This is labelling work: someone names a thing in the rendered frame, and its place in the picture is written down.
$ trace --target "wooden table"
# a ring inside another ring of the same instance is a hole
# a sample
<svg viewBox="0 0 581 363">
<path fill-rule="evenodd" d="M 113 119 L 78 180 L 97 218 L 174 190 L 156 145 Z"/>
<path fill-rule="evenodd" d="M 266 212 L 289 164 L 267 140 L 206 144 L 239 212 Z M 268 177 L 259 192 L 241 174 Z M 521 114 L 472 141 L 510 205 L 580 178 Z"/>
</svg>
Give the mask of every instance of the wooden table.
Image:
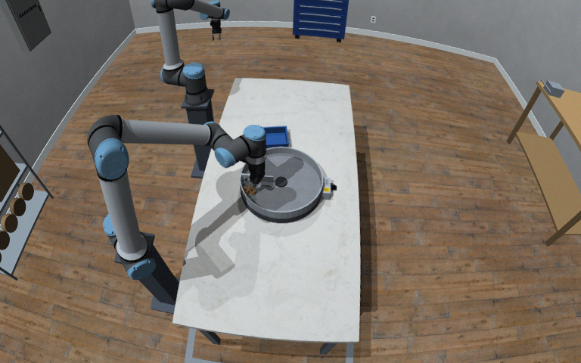
<svg viewBox="0 0 581 363">
<path fill-rule="evenodd" d="M 237 137 L 248 125 L 287 126 L 291 147 L 313 158 L 337 186 L 307 217 L 266 222 L 240 197 L 243 163 L 211 156 L 188 238 L 172 322 L 270 340 L 359 341 L 359 187 L 348 85 L 236 79 L 220 125 Z"/>
</svg>

